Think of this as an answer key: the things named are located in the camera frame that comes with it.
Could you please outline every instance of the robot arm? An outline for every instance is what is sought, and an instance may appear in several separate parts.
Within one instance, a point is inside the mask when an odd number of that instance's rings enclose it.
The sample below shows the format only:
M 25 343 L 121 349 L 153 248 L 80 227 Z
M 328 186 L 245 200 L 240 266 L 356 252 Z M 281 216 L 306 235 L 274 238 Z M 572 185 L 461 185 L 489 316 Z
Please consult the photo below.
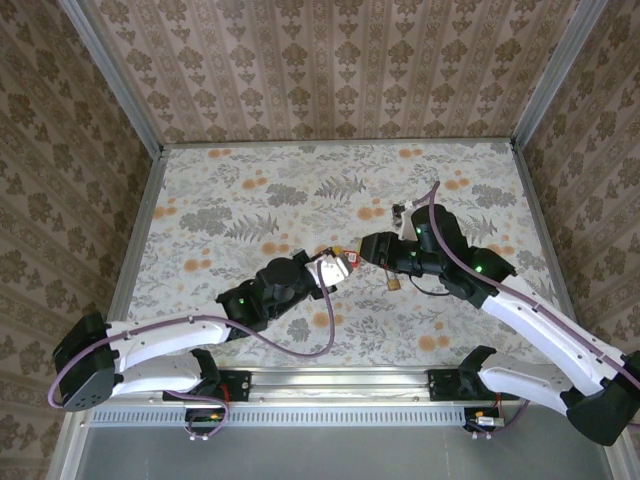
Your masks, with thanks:
M 491 391 L 534 401 L 566 415 L 591 440 L 612 445 L 640 408 L 640 391 L 619 371 L 640 379 L 640 352 L 625 356 L 589 334 L 540 298 L 498 254 L 470 247 L 455 216 L 442 205 L 434 207 L 435 223 L 454 254 L 512 293 L 454 263 L 436 239 L 429 207 L 412 202 L 394 206 L 400 235 L 383 232 L 365 237 L 360 256 L 396 274 L 438 276 L 451 295 L 505 322 L 555 364 L 528 364 L 481 346 L 459 367 L 466 393 Z M 535 299 L 534 305 L 523 296 Z
M 89 345 L 99 346 L 60 380 L 62 406 L 78 411 L 124 393 L 172 390 L 202 394 L 220 381 L 211 354 L 195 349 L 246 337 L 267 328 L 302 300 L 323 297 L 318 268 L 329 293 L 351 272 L 344 255 L 327 249 L 309 258 L 276 258 L 255 278 L 227 290 L 216 302 L 179 314 L 106 324 L 102 315 L 83 317 L 54 351 L 58 374 Z

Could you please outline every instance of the gray floor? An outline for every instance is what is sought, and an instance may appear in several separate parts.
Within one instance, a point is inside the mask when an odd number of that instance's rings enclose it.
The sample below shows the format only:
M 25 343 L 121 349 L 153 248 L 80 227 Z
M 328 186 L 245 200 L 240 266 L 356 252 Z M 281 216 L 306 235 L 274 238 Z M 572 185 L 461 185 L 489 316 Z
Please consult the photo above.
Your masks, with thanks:
M 532 408 L 509 432 L 461 428 L 228 428 L 191 442 L 180 428 L 96 428 L 78 479 L 606 480 L 604 450 L 555 412 Z

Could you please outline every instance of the floral tablecloth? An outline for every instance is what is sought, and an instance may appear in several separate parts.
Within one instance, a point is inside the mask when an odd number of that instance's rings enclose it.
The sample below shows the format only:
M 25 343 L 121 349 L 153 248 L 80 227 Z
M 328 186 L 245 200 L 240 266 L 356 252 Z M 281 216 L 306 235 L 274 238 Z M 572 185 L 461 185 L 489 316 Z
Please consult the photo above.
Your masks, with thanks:
M 390 207 L 422 196 L 439 179 L 438 201 L 470 243 L 492 248 L 555 302 L 547 264 L 507 143 L 312 144 L 176 149 L 145 246 L 129 316 L 180 312 L 215 297 L 296 249 L 356 248 L 391 230 Z M 416 279 L 425 289 L 437 279 Z M 401 278 L 361 265 L 331 296 L 336 344 L 316 360 L 275 352 L 253 339 L 210 347 L 226 366 L 457 364 L 479 344 L 546 363 L 498 320 L 452 297 L 430 298 Z M 324 301 L 308 300 L 265 335 L 298 351 L 326 344 Z

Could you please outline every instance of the black cable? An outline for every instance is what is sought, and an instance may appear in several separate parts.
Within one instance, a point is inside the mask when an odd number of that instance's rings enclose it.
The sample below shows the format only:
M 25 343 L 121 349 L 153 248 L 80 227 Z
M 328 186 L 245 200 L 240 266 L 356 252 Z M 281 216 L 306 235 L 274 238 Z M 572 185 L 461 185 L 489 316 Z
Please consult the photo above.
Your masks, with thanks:
M 426 290 L 423 290 L 422 288 L 420 288 L 419 286 L 416 285 L 416 282 L 413 281 L 413 277 L 411 275 L 409 275 L 409 281 L 411 282 L 411 285 L 413 285 L 414 287 L 416 287 L 416 289 L 420 292 L 420 293 L 424 293 L 425 295 L 429 295 L 430 297 L 446 297 L 448 295 L 451 295 L 451 293 L 446 292 L 446 293 L 439 293 L 439 292 L 428 292 Z

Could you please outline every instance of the floral wallpaper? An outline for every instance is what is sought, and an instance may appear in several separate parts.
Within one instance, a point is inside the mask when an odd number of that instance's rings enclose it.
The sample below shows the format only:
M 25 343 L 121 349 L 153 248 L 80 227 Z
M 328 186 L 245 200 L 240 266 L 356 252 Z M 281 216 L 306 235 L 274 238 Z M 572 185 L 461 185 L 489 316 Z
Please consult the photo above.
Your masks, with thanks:
M 326 246 L 357 249 L 369 233 L 392 230 L 393 203 L 443 183 L 440 202 L 476 245 L 505 255 L 555 301 L 547 264 L 507 143 L 371 143 L 173 150 L 145 246 L 130 316 L 180 312 L 253 278 L 277 256 Z M 506 325 L 454 298 L 422 296 L 401 278 L 360 265 L 331 296 L 335 347 L 294 359 L 253 339 L 212 347 L 221 365 L 457 364 L 479 344 L 519 358 L 542 355 Z M 441 288 L 437 279 L 416 282 Z M 266 336 L 298 351 L 326 344 L 323 301 L 305 301 Z
M 83 3 L 174 144 L 510 137 L 577 0 Z
M 54 1 L 0 2 L 0 479 L 43 479 L 51 353 L 106 312 L 150 160 Z
M 640 348 L 640 3 L 609 2 L 525 149 L 578 319 Z

